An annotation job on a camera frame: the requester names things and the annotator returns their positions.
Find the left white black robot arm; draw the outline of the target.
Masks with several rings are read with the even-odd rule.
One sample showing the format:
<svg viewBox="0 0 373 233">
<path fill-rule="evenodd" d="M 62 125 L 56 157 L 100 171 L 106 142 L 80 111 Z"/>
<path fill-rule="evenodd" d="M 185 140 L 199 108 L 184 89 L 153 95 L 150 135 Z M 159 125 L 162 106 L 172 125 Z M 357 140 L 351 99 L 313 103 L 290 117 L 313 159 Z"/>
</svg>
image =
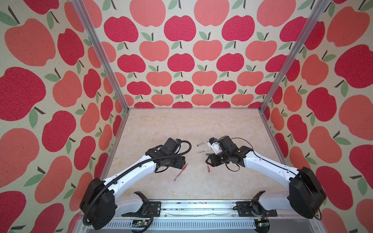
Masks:
<svg viewBox="0 0 373 233">
<path fill-rule="evenodd" d="M 168 168 L 182 170 L 186 165 L 185 154 L 191 148 L 189 141 L 169 138 L 165 144 L 148 149 L 144 156 L 122 172 L 105 180 L 93 179 L 80 203 L 84 214 L 83 225 L 100 230 L 113 217 L 129 215 L 145 220 L 137 230 L 139 233 L 148 230 L 154 221 L 149 199 L 139 191 L 126 196 L 122 201 L 119 200 L 120 196 L 151 173 L 161 173 Z"/>
</svg>

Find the red gel pen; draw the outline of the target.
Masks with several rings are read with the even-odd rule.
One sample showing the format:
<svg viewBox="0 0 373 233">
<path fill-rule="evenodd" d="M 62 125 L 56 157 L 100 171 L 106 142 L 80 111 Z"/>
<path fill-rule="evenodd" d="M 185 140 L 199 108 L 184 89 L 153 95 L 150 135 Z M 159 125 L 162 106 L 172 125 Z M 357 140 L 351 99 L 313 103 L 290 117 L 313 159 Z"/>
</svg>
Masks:
<svg viewBox="0 0 373 233">
<path fill-rule="evenodd" d="M 188 166 L 188 163 L 181 169 L 181 171 L 178 173 L 178 175 L 174 178 L 174 181 L 176 181 L 180 177 L 180 175 L 187 168 L 187 166 Z"/>
</svg>

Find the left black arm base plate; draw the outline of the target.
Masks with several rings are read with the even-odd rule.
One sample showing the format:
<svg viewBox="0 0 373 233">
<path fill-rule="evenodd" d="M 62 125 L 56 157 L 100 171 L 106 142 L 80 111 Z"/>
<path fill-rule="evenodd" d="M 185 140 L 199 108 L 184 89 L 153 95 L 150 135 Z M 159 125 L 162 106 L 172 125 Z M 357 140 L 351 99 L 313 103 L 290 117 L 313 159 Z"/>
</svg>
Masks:
<svg viewBox="0 0 373 233">
<path fill-rule="evenodd" d="M 161 202 L 146 202 L 137 212 L 122 214 L 122 217 L 160 217 Z"/>
</svg>

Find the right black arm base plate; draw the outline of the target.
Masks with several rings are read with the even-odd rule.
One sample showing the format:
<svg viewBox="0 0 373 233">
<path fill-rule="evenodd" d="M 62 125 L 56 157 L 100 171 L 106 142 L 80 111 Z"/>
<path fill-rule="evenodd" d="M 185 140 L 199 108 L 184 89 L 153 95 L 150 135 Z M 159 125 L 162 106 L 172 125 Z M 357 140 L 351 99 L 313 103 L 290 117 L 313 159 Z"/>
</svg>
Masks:
<svg viewBox="0 0 373 233">
<path fill-rule="evenodd" d="M 236 206 L 233 210 L 237 210 L 240 217 L 276 217 L 278 216 L 275 210 L 265 210 L 259 202 L 247 201 L 247 202 L 236 202 Z"/>
</svg>

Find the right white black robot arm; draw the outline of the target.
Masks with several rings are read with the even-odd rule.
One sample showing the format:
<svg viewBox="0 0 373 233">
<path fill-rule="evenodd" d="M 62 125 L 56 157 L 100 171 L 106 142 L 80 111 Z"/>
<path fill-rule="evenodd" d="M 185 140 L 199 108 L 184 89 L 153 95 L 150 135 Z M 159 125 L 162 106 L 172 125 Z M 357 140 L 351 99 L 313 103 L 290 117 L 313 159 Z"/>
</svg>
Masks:
<svg viewBox="0 0 373 233">
<path fill-rule="evenodd" d="M 286 188 L 285 191 L 258 192 L 248 207 L 254 216 L 264 216 L 272 210 L 293 210 L 302 217 L 312 219 L 321 214 L 320 207 L 327 195 L 315 173 L 306 167 L 289 167 L 255 152 L 251 146 L 238 147 L 229 136 L 214 137 L 205 142 L 213 153 L 206 163 L 211 167 L 235 164 L 260 172 Z"/>
</svg>

